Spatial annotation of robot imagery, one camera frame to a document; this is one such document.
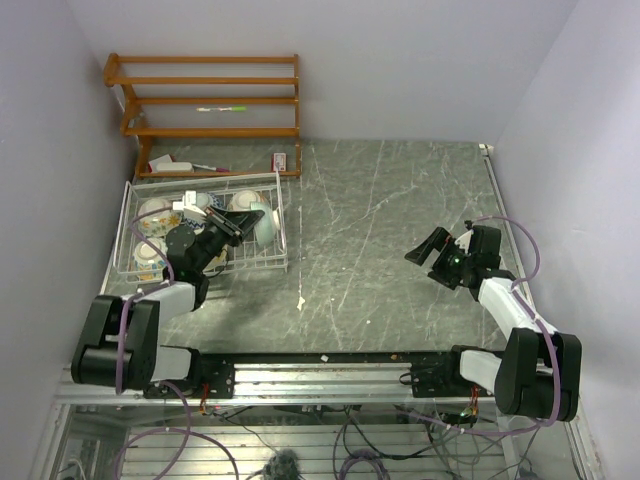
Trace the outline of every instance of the wire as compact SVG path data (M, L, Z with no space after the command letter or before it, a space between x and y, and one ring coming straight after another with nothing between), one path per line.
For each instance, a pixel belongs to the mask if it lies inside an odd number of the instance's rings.
M480 463L480 445L478 445L478 438L477 437L471 437L471 440L473 441L473 444L476 447L476 461L471 463L471 480L473 480L474 476L475 476L475 472L474 469L476 468L476 465L478 463ZM458 447L458 439L456 439L456 448Z
M378 450L378 448L376 448L376 446L373 445L373 443L371 443L369 441L367 436L364 434L364 432L358 426L358 423L356 422L356 420L353 417L349 417L348 420L347 420L347 423L346 423L346 427L342 430L342 442L344 443L345 450L352 457L354 456L354 454L351 453L349 451L349 447L347 447L347 437L346 437L347 427L349 426L349 424L352 424L356 428L356 430L358 430L358 433L360 434L362 439L365 441L365 443L369 446L369 448L371 448L371 450L373 450L375 453L377 453L380 456L380 458L386 458L386 459L389 459L389 460L408 460L408 459L411 459L411 458L421 458L421 454L422 453L433 449L432 446L427 446L425 448L422 448L422 449L420 449L420 450L418 450L416 452L413 452L413 453L407 454L407 455L384 453L384 452Z
M400 375L400 378L398 379L398 381L402 384L402 385L413 385L411 378L413 376L419 375L421 373L431 373L433 371L435 371L436 369L443 367L444 363L439 363L436 365L433 365L431 367L425 367L425 368L420 368L418 370L414 370L411 372L405 372L402 375Z
M184 394L180 391L180 389L178 387L176 387L173 383L168 382L168 381L161 381L160 382L161 385L164 385L168 388L170 388L171 390L173 390L176 395L178 395L178 397L180 397L180 400L182 400L182 405L184 407L184 411L187 417L187 428L183 429L183 428L176 428L176 427L158 427L158 428L153 428L151 430L147 430L146 432L143 432L139 435L136 435L135 437L133 437L131 440L129 440L118 452L118 455L116 456L116 459L113 463L113 478L114 480L120 480L120 469L121 469L121 461L122 461L122 457L124 456L125 452L127 451L127 449L129 447L131 447L135 442L137 442L138 440L140 440L141 438L144 437L148 437L150 435L156 435L158 433L181 433L184 435L184 439L182 440L182 443L180 445L180 447L178 448L178 450L176 451L175 455L173 456L173 458L171 459L171 461L167 464L167 466L156 476L153 478L153 480L159 480L161 478L163 478L167 472L176 464L176 462L178 461L178 459L180 458L180 455L182 455L182 452L184 451L186 445L187 445L187 441L189 440L189 437L198 437L201 438L203 440L206 440L208 442L213 443L214 445L216 445L217 447L219 447L229 458L229 461L231 462L231 464L233 465L233 470L235 472L235 476L236 476L236 480L240 480L240 472L238 471L238 465L236 464L236 460L235 458L233 458L233 455L231 455L231 452L227 449L227 447L225 447L224 445L222 445L222 443L218 442L217 440L204 435L202 433L198 433L198 432L193 432L191 430L191 410L189 409L189 404L187 403L187 399L184 396Z
M535 239L533 238L533 235L531 235L529 230L527 230L526 227L522 225L520 222L513 220L509 217L506 217L504 215L488 215L488 216L480 217L476 219L475 222L482 222L482 221L490 220L494 218L498 220L504 220L505 222L509 222L515 225L516 227L518 227L522 231L522 233L524 233L525 236L529 239L529 242L531 242L531 246L533 247L533 252L535 254L536 261L533 267L533 271L529 275L525 275L522 278L518 278L514 280L513 283L511 284L511 293L513 293L513 296L515 297L515 299L522 306L522 308L527 312L527 314L531 317L531 320L533 320L535 324L538 326L538 328L542 332L542 336L544 337L544 341L545 341L545 344L547 345L547 349L549 350L549 357L551 360L551 370L553 375L553 406L551 407L551 415L549 415L549 419L546 422L541 422L540 424L544 425L545 427L550 427L556 422L556 420L558 419L558 414L560 413L560 395L561 395L560 388L561 387L560 387L560 367L558 365L558 357L556 356L556 351L553 346L553 341L551 340L551 335L547 331L546 327L543 325L544 322L542 321L542 317L540 317L540 315L533 308L531 308L531 306L524 299L520 291L516 288L524 282L530 282L538 274L538 271L540 270L540 249L538 248L538 244L536 243Z
M503 468L502 470L500 470L498 473L494 473L493 475L491 475L489 478L487 478L487 480L491 480L492 478L496 478L498 475L506 472L507 470L516 467L516 469L518 469L520 467L520 465L522 465L522 462L525 461L527 454L529 453L529 450L531 449L531 445L533 445L533 441L536 439L536 435L538 435L538 432L540 431L540 429L538 428L533 435L531 435L531 438L529 439L529 443L527 444L527 448L524 450L524 453L522 454L522 457L520 458L520 461L518 463L514 463L513 465L509 465L508 467Z
M389 480L389 472L384 467L382 460L376 456L371 450L357 450L349 458L346 458L340 468L340 479L345 479L351 467L360 462L366 462L371 465L378 476L378 480Z
M340 435L342 434L344 429L347 428L347 425L349 424L349 419L351 418L349 414L347 414L347 416L348 416L347 421L342 424L342 427L340 427L340 430L338 430L336 439L333 442L333 451L331 454L331 468L333 470L333 477L335 478L335 480L340 480L340 478L338 477L338 471L336 470L336 457L338 456L338 441L340 440Z
M78 460L77 458L70 458L69 463L75 463L80 469L80 476L82 477L82 480L87 480L87 475L84 473L84 467L82 466L82 462L80 462L80 460Z
M431 442L431 445L433 445L433 451L436 453L436 455L438 456L438 459L440 460L440 462L442 463L442 465L444 465L445 468L445 472L448 473L449 475L451 475L454 479L458 477L458 475L456 475L453 470L451 470L451 464L449 463L449 461L440 453L440 451L438 450L438 448L436 447L436 443L435 440L433 439L433 435L431 433L431 425L427 425L427 436L429 437L429 441Z
M275 453L275 452L277 452L277 450L276 450L274 447L272 447L271 445L269 445L267 442L265 442L265 441L262 439L262 437L260 436L260 434L259 434L258 432L254 432L253 430L251 430L251 429L250 429L249 427L247 427L246 425L243 425L243 424L241 424L241 423L232 422L232 421L231 421L231 420L229 420L228 418L224 418L223 416L221 416L221 415L217 415L217 414L215 414L215 413L214 413L214 416L216 416L216 417L218 417L218 418L221 418L222 420L225 420L225 421L229 422L231 425L236 425L236 426L238 426L238 427L242 427L242 428L244 428L247 432L252 433L252 434L254 434L256 437L258 437L258 440L260 440L260 442L262 442L262 444L263 444L265 447L267 447L268 449L270 449L270 450L271 450L272 452L274 452L274 453Z
M220 275L222 272L224 272L227 269L227 266L229 265L229 252L227 252L226 257L227 258L224 261L224 265L219 265L215 267L214 271L216 273L214 273L213 275L207 275L209 279L216 278L218 275Z
M249 407L244 407L243 409L237 411L236 413L234 413L233 415L229 415L228 417L225 415L221 415L222 417L224 417L225 420L229 420L230 418L233 417L237 417L238 415L240 415L241 413L246 412L247 410L251 410L253 408L253 406L249 406Z
M123 387L123 376L124 376L124 342L125 342L125 337L127 333L127 320L129 317L129 310L131 309L131 305L133 305L134 301L140 300L145 295L149 295L150 293L157 292L162 288L168 287L175 280L175 272L173 271L173 267L171 266L171 263L169 263L169 259L167 258L167 256L164 254L162 250L160 250L153 243L151 243L147 239L147 237L145 237L142 233L140 233L140 231L138 230L138 227L136 226L141 219L148 217L149 215L155 215L157 213L165 212L167 210L171 210L171 207L151 210L150 212L147 212L143 215L138 215L134 217L134 219L131 220L131 223L129 223L129 229L131 230L133 235L136 236L141 242L144 242L149 247L151 247L151 249L167 265L167 270L169 272L169 281L168 283L161 283L159 287L154 288L153 290L150 290L148 292L135 293L134 295L127 298L127 300L124 302L124 305L122 306L122 312L120 314L120 328L118 330L118 346L117 346L117 356L116 356L116 395L121 395L123 392L122 387Z
M67 465L67 466L66 466L66 467L64 467L62 470L58 470L58 473L57 473L56 475L60 475L61 473L64 473L64 472L66 472L67 470L72 469L72 468L73 468L73 466L74 466L73 464L71 464L71 465Z
M200 399L200 415L207 415L207 398L209 397L209 384L205 383L202 387L202 398Z

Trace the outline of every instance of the black cable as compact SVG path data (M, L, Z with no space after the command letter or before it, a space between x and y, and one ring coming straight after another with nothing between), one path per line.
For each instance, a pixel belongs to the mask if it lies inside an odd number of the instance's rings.
M433 438L433 435L432 435L432 432L431 432L431 425L427 425L427 436L429 437L429 441L431 442L431 445L433 446L433 451L438 456L438 459L440 460L440 463L442 463L442 465L444 465L445 472L448 473L449 475L451 475L454 480L459 478L458 475L456 473L454 473L453 470L451 470L451 464L449 463L449 461L440 453L440 450L438 450L438 448L436 447L436 442L435 442L435 440Z
M342 425L342 427L340 428L340 430L338 430L338 434L336 435L336 439L333 442L333 453L331 455L331 468L333 469L333 476L335 478L335 480L339 480L338 478L338 470L336 470L336 456L337 456L337 452L338 452L338 441L340 440L340 434L344 431L345 428L347 428L347 425L349 424L349 413L347 413L347 421L344 422L344 425Z
M435 432L435 427L431 427L431 428L432 428L431 433L434 433L434 432ZM446 447L446 444L445 444L445 443L443 443L443 444L442 444L442 447L443 447L443 449L444 449L445 453L447 454L447 456L448 456L448 457L450 457L450 458L452 458L453 460L455 460L457 463L461 463L462 465L469 465L469 466L477 465L477 464L478 464L478 462L480 461L479 457L480 457L483 453L485 453L485 452L487 452L487 451L491 450L491 449L492 449L493 447L495 447L495 446L500 446L500 440L494 440L494 439L492 439L492 438L485 437L484 435L471 435L471 438L472 438L473 440L476 440L476 437L481 437L481 438L483 438L483 439L484 439L484 440L486 440L487 442L491 443L491 445L489 445L488 447L485 447L484 449L480 450L480 446L479 446L479 445L477 444L477 442L476 442L476 446L478 447L478 448L477 448L478 453L472 457L473 459L472 459L471 461L461 460L461 459L460 459L460 456L459 456L459 455L457 455L457 454L452 455L452 454L451 454L451 452L447 449L447 447ZM438 438L438 441L442 442L442 434L440 434L440 437Z
M239 411L239 412L237 412L237 413L235 413L235 414L231 415L230 417L224 417L223 415L219 415L219 414L217 414L217 413L214 413L213 415L214 415L215 417L217 417L217 418L220 418L220 419L222 419L222 420L225 420L225 421L229 422L231 425L236 425L236 426L238 426L238 427L242 427L242 428L244 428L247 432L254 434L256 437L258 437L258 440L260 440L260 442L261 442L265 447L267 447L267 448L268 448L269 450L271 450L273 453L277 454L277 453L278 453L278 451L277 451L274 447L272 447L271 445L269 445L269 444L268 444L268 443L267 443L267 442L266 442L266 441L265 441L265 440L260 436L260 434L259 434L258 432L254 432L253 430L251 430L251 429L250 429L249 427L247 427L246 425L243 425L242 423L236 423L236 422L232 422L231 420L229 420L229 418L231 418L231 417L235 417L236 415L239 415L239 414L241 414L243 411L247 411L247 410L249 410L250 408L253 408L253 407L246 407L246 408L244 408L243 410L241 410L241 411ZM246 480L249 480L249 479L251 479L251 478L255 478L255 477L257 477L258 475L261 475L262 473L264 473L264 472L263 472L263 470L259 470L259 471L257 471L257 472L254 472L254 473L252 473L252 474L251 474L251 475L250 475ZM301 480L305 480L305 478L304 478L304 477L302 476L302 474L300 474L300 473L298 474L298 478L300 478Z
M241 409L240 411L234 413L233 415L229 415L228 417L224 414L218 414L220 417L224 418L225 420L229 420L230 418L233 417L237 417L238 415L240 415L241 413L246 412L247 410L251 410L253 407L245 407L243 409Z
M509 470L510 468L516 467L516 478L518 476L518 469L520 467L520 465L522 465L522 462L525 461L527 454L529 453L529 450L531 449L531 445L533 445L533 441L536 439L536 435L538 435L538 432L540 431L540 429L537 429L535 432L533 432L533 435L531 435L531 438L529 439L529 443L527 444L527 448L524 450L524 453L522 454L522 457L520 458L520 461L518 463L514 463L513 465L509 465L508 467L503 468L502 470L500 470L498 473L495 473L493 475L491 475L489 478L487 478L487 480L491 480L492 478L496 478L498 475L500 475L503 472L506 472L507 470Z
M75 466L76 466L76 464L75 464L75 463L72 463L71 465L67 465L67 466L66 466L66 467L64 467L62 470L58 470L57 475L60 475L61 473L66 472L67 470L70 470L70 469L72 469L72 468L73 468L73 467L75 467Z
M471 435L471 440L473 441L473 444L476 447L476 457L475 457L476 461L471 464L471 480L473 480L474 477L475 477L474 469L476 468L476 465L478 463L480 463L480 455L481 455L481 453L480 453L480 445L478 445L478 439L476 438L476 436L475 435Z
M227 422L229 422L231 425L236 425L238 427L242 427L244 428L247 432L249 433L253 433L256 437L258 437L258 440L260 440L260 442L267 447L268 449L270 449L272 452L277 452L277 450L275 448L273 448L271 445L269 445L267 442L265 442L262 437L260 436L260 434L258 432L254 432L253 430L251 430L249 427L247 427L246 425L243 425L241 423L236 423L236 422L232 422L231 420L229 420L228 418L222 417L222 416L218 416L219 418L221 418L222 420L225 420Z
M369 439L367 438L367 436L364 434L364 432L360 429L360 427L358 426L358 424L356 423L356 421L349 417L349 420L347 421L347 423L345 424L345 428L342 430L342 442L344 443L344 448L347 451L347 453L349 454L350 457L353 457L353 454L351 453L351 451L349 450L349 447L347 447L347 427L349 426L349 424L353 425L356 430L358 430L358 433L360 434L360 436L362 437L362 439L365 441L365 443L369 446L369 448L371 448L371 450L373 450L374 452L376 452L380 458L386 458L389 460L408 460L410 458L425 458L428 457L428 455L421 455L422 453L432 450L433 446L429 445L425 448L422 448L416 452L413 452L411 454L408 455L398 455L398 454L391 454L391 453L384 453L382 451L380 451L373 443L371 443L369 441Z
M224 262L224 265L218 265L217 267L215 267L214 271L216 269L219 269L219 270L214 275L207 275L207 277L216 278L218 275L220 275L222 272L224 272L227 269L227 265L229 265L229 252L227 252L227 258Z
M432 373L434 372L436 369L443 367L444 363L439 363L437 365L432 365L431 367L425 367L425 368L421 368L418 370L414 370L412 372L406 372L403 373L402 375L400 375L400 378L398 379L398 381L402 384L402 385L413 385L413 382L411 380L411 378L413 376L419 375L421 373Z
M460 462L460 452L458 452L458 437L459 437L459 436L460 436L460 435L456 435L456 436L455 436L455 438L454 438L454 440L455 440L455 442L454 442L454 446L455 446L455 449L456 449L456 456L455 456L455 458L457 459L457 461L456 461L456 467L457 467L457 470L458 470L458 476L459 476L460 478L462 478L462 472L460 471L460 464L461 464L461 462ZM443 445L443 446L442 446L442 449L447 453L447 455L449 455L449 457L451 457L451 452L449 452L449 449L448 449L445 445Z

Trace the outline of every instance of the wire dish rack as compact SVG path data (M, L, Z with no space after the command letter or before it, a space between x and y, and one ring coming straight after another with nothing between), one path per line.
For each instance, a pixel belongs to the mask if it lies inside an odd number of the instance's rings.
M236 248L227 248L225 259L205 273L216 276L221 273L249 272L282 268L287 270L287 240L282 204L282 190L278 173L261 173L231 177L207 178L203 180L183 180L177 182L161 182L145 185L133 185L127 182L120 210L120 221L116 237L116 248L113 266L118 274L126 277L128 283L153 283L162 280L162 269L140 270L135 266L134 249L138 239L133 235L129 225L136 217L142 204L151 198L163 198L173 202L179 200L186 190L198 193L212 193L227 206L236 193L253 190L259 193L272 210L277 210L280 219L280 230L268 246L260 247L252 231L245 241Z

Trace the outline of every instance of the white bowl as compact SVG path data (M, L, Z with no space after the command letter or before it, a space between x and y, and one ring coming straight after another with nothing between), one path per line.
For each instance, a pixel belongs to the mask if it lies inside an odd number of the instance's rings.
M216 207L216 208L219 208L219 209L224 209L223 201L220 199L220 197L218 197L213 192L196 194L196 206L200 210L205 212L205 213L207 213L207 209L209 207ZM197 221L192 220L192 219L190 219L188 217L184 218L184 223L189 225L194 230L200 230L200 229L204 228L204 226L206 225L206 222L202 222L202 223L201 222L197 222Z
M266 247L276 238L276 234L282 228L278 210L271 210L271 206L264 202L251 202L251 210L260 210L264 215L253 227L256 241L261 247Z
M148 238L162 253L167 253L167 244L161 238ZM147 243L139 242L133 251L133 269L138 274L141 281L162 280L162 270L166 267L166 262Z
M171 206L171 202L165 198L150 198L142 204L138 210L138 216L161 208L171 208ZM145 237L164 237L169 233L169 230L180 225L181 220L182 217L179 213L165 210L140 219L138 230Z
M231 198L227 209L233 212L251 210L251 204L253 202L268 203L258 192L254 190L242 190Z

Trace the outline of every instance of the white wall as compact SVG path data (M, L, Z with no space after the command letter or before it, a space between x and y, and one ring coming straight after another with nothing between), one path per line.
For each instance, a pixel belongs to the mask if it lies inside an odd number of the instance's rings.
M302 133L495 143L576 0L68 0L94 53L301 56Z
M107 263L131 151L64 0L0 2L0 465L27 478Z
M583 342L585 410L612 479L640 465L639 18L635 0L581 0L494 152L509 214L540 242L536 304Z

